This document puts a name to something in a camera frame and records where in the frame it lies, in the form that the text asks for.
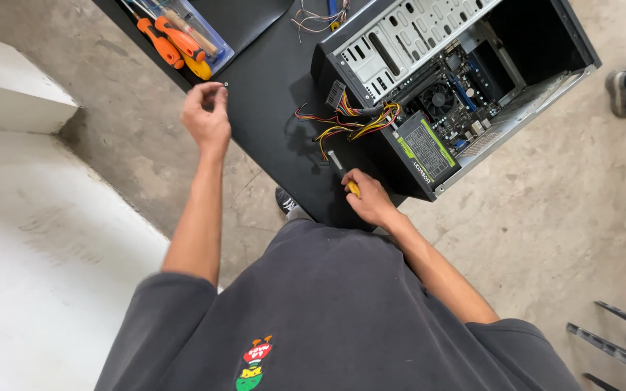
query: motherboard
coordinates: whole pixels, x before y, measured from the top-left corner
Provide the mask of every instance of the motherboard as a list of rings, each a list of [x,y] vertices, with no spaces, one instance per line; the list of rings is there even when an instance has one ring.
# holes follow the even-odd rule
[[[386,100],[402,106],[398,126],[422,112],[457,156],[491,127],[490,120],[501,111],[500,97],[491,96],[489,82],[456,40],[391,91]]]

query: concrete floor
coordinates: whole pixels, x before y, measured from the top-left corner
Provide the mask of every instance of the concrete floor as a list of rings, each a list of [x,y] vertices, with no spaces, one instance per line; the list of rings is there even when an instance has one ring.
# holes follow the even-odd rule
[[[626,1],[573,7],[604,67],[438,202],[408,200],[401,210],[502,317],[533,322],[575,373],[591,371],[626,390],[626,367],[564,329],[572,321],[626,346],[623,321],[592,304],[626,309],[626,120],[609,112],[602,87],[610,70],[626,67]],[[0,0],[0,41],[85,107],[65,140],[170,235],[197,161],[178,122],[184,94],[91,0]],[[283,217],[276,185],[236,145],[224,179],[226,286]]]

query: t-shirt sleeve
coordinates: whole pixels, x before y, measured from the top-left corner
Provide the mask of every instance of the t-shirt sleeve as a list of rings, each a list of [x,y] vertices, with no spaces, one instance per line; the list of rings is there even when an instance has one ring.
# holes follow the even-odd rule
[[[561,358],[534,325],[519,319],[465,324],[477,340],[528,390],[580,390]]]
[[[212,306],[204,278],[160,273],[142,281],[120,326],[96,391],[156,390],[157,384]]]

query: sneaker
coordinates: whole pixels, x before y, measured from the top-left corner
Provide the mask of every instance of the sneaker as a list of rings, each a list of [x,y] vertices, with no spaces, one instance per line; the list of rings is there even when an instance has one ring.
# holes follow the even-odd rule
[[[610,109],[619,118],[626,118],[626,71],[613,70],[605,79],[605,89],[610,94]]]
[[[274,191],[274,198],[277,200],[279,209],[282,209],[284,214],[288,214],[291,212],[291,209],[299,206],[299,204],[297,204],[296,201],[294,201],[293,198],[291,198],[291,196],[279,186],[277,186]]]

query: white wall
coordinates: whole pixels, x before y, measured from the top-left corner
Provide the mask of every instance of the white wall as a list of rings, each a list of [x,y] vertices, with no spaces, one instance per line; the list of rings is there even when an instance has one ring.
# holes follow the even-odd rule
[[[92,390],[167,246],[53,137],[0,131],[0,390]]]
[[[54,133],[77,109],[57,83],[0,42],[0,130]]]

